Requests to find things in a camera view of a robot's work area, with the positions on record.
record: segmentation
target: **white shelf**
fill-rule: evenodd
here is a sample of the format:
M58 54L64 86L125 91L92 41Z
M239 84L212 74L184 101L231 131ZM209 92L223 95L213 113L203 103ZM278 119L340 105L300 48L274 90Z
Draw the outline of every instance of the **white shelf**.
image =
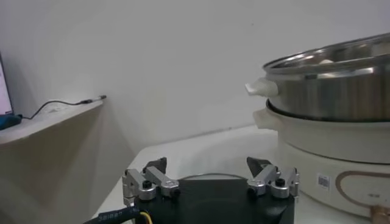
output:
M93 110L102 104L103 102L99 100L89 104L68 107L62 111L39 114L32 120L23 119L22 123L0 131L0 145L27 138L39 131Z

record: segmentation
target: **white pot handle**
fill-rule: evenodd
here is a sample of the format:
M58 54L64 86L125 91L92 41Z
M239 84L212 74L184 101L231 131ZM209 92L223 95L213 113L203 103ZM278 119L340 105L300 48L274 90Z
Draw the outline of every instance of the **white pot handle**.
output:
M273 97L279 94L276 83L266 78L260 78L253 83L247 83L245 84L245 88L250 96Z
M253 118L259 129L279 131L283 125L278 118L269 114L267 108L253 112Z

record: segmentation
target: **cable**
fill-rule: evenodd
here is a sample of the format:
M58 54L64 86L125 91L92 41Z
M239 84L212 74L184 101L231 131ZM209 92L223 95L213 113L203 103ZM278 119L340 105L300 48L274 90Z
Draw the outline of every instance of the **cable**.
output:
M66 105L69 105L69 106L77 106L77 105L81 105L81 104L89 104L89 103L92 103L92 102L95 102L95 101L98 101L98 100L102 100L102 99L105 99L107 98L106 95L101 95L99 96L98 98L96 99L87 99L87 100L81 100L80 102L77 102L77 103L68 103L68 102L65 102L65 101L61 101L61 100L49 100L47 101L46 103L44 103L31 117L25 117L25 116L21 116L23 119L27 119L27 120L32 120L36 115L38 115L38 113L48 104L50 103L62 103L62 104L66 104Z
M128 220L140 217L140 210L134 207L126 207L110 212L102 212L96 218L91 219L84 224L120 224Z
M147 224L153 224L151 216L147 212L140 212L140 215L144 216L147 220Z

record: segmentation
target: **computer screen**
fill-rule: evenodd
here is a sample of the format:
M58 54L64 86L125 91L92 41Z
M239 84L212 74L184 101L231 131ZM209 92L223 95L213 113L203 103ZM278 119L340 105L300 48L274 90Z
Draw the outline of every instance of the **computer screen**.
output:
M11 113L12 105L8 94L7 83L5 82L4 69L0 55L0 115Z

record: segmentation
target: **charging cable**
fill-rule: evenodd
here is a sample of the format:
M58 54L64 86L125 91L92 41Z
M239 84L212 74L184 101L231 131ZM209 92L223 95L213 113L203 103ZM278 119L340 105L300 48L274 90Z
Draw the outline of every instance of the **charging cable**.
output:
M27 120L32 120L36 115L38 115L38 113L47 105L49 105L50 103L62 103L62 104L66 104L66 105L70 105L70 106L77 106L77 105L81 105L81 104L89 104L89 103L93 103L95 101L98 101L98 100L102 100L102 99L105 99L107 98L106 95L101 95L99 96L98 98L95 98L95 99L87 99L87 100L81 100L80 102L77 102L77 103L68 103L68 102L65 102L65 101L61 101L61 100L49 100L47 101L46 103L44 103L31 117L25 117L25 116L21 116L23 119L27 119Z

